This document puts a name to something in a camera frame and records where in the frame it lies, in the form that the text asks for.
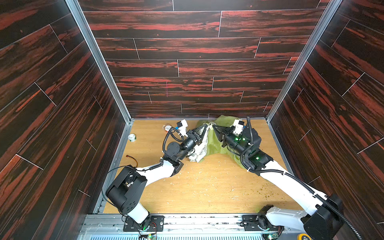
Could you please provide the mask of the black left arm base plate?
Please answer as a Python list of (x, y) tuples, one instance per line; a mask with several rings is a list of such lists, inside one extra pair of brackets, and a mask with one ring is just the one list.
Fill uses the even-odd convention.
[(127, 216), (123, 232), (162, 232), (164, 229), (164, 220), (165, 216), (149, 214), (142, 223), (137, 223), (134, 219)]

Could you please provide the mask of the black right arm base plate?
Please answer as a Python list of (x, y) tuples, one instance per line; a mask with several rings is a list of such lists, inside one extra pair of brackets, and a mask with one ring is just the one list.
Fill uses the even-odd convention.
[(243, 215), (240, 226), (245, 231), (281, 231), (281, 226), (272, 225), (264, 215)]

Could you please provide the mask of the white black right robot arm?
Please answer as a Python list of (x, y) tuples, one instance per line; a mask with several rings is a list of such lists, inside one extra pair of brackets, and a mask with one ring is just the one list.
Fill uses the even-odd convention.
[(303, 231), (312, 240), (331, 240), (346, 223), (339, 197), (328, 197), (286, 171), (260, 150), (261, 138), (249, 125), (244, 128), (213, 126), (218, 140), (240, 158), (250, 173), (271, 182), (298, 203), (302, 210), (287, 210), (266, 205), (258, 213), (261, 230), (272, 228)]

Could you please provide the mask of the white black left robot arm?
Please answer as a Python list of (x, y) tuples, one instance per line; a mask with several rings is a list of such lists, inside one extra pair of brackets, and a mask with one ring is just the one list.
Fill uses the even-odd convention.
[(131, 218), (141, 229), (148, 228), (151, 214), (140, 203), (145, 187), (165, 178), (170, 178), (182, 169), (182, 160), (195, 153), (202, 144), (208, 125), (184, 131), (183, 123), (171, 127), (162, 145), (163, 157), (158, 164), (146, 168), (124, 166), (106, 190), (106, 199), (115, 206), (122, 216)]

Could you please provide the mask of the green Snoopy zip jacket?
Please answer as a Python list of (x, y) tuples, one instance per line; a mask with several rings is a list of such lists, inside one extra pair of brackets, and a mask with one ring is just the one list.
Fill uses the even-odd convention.
[(231, 153), (226, 147), (222, 147), (222, 142), (220, 142), (213, 130), (213, 124), (221, 126), (221, 127), (232, 127), (235, 120), (239, 120), (237, 117), (232, 116), (224, 116), (221, 115), (216, 120), (199, 120), (196, 124), (195, 128), (200, 127), (202, 125), (209, 125), (207, 128), (207, 133), (205, 133), (203, 142), (196, 146), (197, 150), (188, 157), (190, 162), (200, 162), (209, 155), (214, 154), (227, 154), (229, 155), (239, 166), (241, 165), (240, 157)]

